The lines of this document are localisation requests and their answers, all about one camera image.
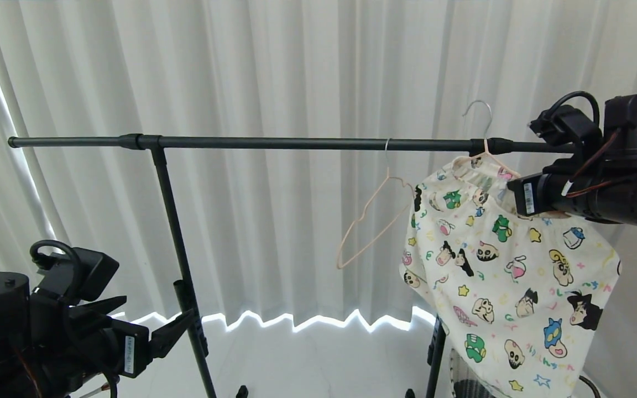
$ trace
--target blue star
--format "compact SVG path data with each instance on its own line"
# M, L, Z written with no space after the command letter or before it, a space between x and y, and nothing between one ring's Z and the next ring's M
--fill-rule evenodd
M549 388L549 382L551 382L551 380L543 378L540 375L537 375L537 378L533 381L538 383L540 387L542 387L543 385L546 385L547 388Z

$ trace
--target white curtain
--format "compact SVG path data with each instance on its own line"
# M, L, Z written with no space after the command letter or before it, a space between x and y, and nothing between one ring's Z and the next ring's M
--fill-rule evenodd
M486 111L461 116L482 99L493 107L489 137L536 141L526 124L564 93L637 93L637 2L0 2L0 84L0 106L23 137L482 138ZM0 264L30 270L25 247L46 230L26 214L30 192L10 192L25 186L11 171L18 150L4 147L10 134L0 125ZM128 295L132 319L177 312L180 275L149 154L26 154L55 236L121 263L106 295ZM418 182L456 155L392 152L389 163ZM395 269L406 222L335 267L344 230L384 178L384 154L167 156L203 314L230 323L245 310L264 320L290 312L300 323L358 308L373 322L409 320L422 305ZM554 157L503 159L528 174ZM397 184L384 191L347 255L410 201ZM600 366L588 372L632 388Z

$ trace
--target horizontal bar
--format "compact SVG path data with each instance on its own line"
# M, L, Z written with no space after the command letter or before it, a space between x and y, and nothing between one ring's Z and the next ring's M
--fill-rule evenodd
M23 146L122 146L122 137L56 137L56 138L15 138L8 140L11 147ZM378 138L236 138L236 137L170 137L141 135L140 138L156 138L154 143L163 148L215 148L215 149L334 149L382 151L386 139ZM497 139L505 143L508 151L540 153L572 153L570 145L549 146L545 143L515 143L507 139ZM146 149L146 139L137 139ZM470 139L390 139L388 151L481 151L481 140Z

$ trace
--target cartoon pattern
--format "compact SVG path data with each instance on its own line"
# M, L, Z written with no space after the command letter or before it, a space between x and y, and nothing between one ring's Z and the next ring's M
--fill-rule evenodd
M621 261L582 219L518 216L512 178L478 160L419 184L400 278L492 395L569 396Z

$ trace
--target white floor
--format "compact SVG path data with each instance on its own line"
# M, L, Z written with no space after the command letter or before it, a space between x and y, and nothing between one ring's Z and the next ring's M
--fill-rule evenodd
M153 319L144 324L159 326ZM247 386L250 398L402 398L407 388L424 396L427 386L433 325L417 317L408 331L384 323L372 333L358 319L345 328L317 322L299 332L293 332L290 320L263 328L252 318L230 332L222 320L205 322L204 328L210 372L221 398L235 398L240 385ZM443 363L439 398L450 396L448 358ZM101 384L91 380L79 392ZM581 387L577 398L590 398L592 394ZM118 396L205 397L188 338L166 358L154 360L138 378L123 378Z

